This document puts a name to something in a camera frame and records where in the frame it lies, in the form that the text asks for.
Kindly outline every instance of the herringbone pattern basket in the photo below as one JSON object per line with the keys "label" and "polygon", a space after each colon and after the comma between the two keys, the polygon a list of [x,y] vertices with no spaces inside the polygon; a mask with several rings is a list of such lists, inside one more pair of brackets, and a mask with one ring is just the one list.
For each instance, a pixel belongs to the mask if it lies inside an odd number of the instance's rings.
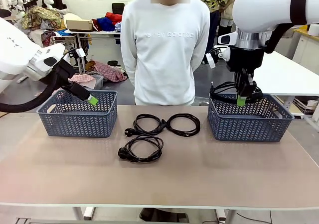
{"label": "herringbone pattern basket", "polygon": [[[220,95],[236,98],[236,94]],[[209,102],[208,120],[220,141],[279,142],[293,119],[271,95],[243,107],[212,99]]]}
{"label": "herringbone pattern basket", "polygon": [[96,106],[70,93],[55,92],[37,111],[49,136],[107,138],[117,119],[117,92],[92,91]]}

